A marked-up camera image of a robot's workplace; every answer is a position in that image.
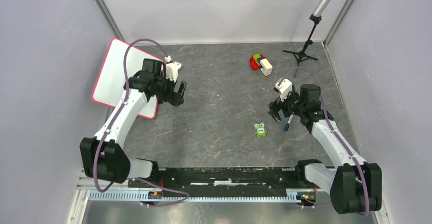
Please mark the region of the blue whiteboard marker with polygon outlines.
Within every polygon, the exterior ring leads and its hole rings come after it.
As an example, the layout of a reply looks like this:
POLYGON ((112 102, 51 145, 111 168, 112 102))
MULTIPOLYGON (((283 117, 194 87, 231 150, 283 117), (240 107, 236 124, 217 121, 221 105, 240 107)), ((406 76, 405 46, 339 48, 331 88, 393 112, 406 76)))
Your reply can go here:
POLYGON ((294 117, 294 114, 291 114, 288 117, 287 123, 286 123, 286 125, 284 127, 284 131, 288 131, 289 130, 289 127, 290 127, 290 124, 291 124, 291 121, 292 121, 293 117, 294 117))

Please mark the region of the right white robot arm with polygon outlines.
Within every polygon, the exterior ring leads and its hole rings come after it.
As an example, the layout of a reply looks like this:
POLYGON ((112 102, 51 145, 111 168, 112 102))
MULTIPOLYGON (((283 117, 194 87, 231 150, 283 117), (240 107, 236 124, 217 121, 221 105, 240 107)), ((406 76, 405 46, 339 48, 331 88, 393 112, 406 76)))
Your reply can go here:
POLYGON ((277 82, 279 97, 269 103, 269 115, 280 122, 282 116, 298 116, 301 124, 321 144, 333 163, 330 170, 318 160, 298 162, 294 181, 300 187, 315 184, 324 190, 339 214, 367 215, 382 208, 382 169, 359 155, 343 137, 326 110, 320 86, 301 85, 297 92, 292 82, 277 82))

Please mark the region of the pink framed whiteboard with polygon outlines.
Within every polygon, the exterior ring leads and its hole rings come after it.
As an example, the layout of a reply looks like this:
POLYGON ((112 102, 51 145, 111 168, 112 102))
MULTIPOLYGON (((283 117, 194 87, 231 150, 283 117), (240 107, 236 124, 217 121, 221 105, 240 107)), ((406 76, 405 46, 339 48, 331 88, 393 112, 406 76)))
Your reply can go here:
MULTIPOLYGON (((92 100, 109 107, 116 107, 124 92, 125 76, 123 59, 128 43, 114 38, 111 40, 105 59, 100 68, 96 84, 92 92, 92 100)), ((128 52, 126 60, 129 77, 142 68, 145 58, 159 60, 160 58, 133 47, 128 52)))

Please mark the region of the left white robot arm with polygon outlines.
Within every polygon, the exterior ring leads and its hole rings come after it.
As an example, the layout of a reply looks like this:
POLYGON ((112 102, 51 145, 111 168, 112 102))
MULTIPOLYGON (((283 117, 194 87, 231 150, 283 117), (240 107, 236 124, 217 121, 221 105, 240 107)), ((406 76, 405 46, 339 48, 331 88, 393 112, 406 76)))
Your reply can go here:
POLYGON ((83 138, 79 145, 87 177, 114 183, 140 178, 148 187, 159 183, 157 163, 128 158, 123 145, 133 122, 151 100, 173 106, 184 102, 186 82, 178 81, 181 67, 179 62, 143 60, 141 69, 125 82, 120 101, 106 123, 92 138, 83 138))

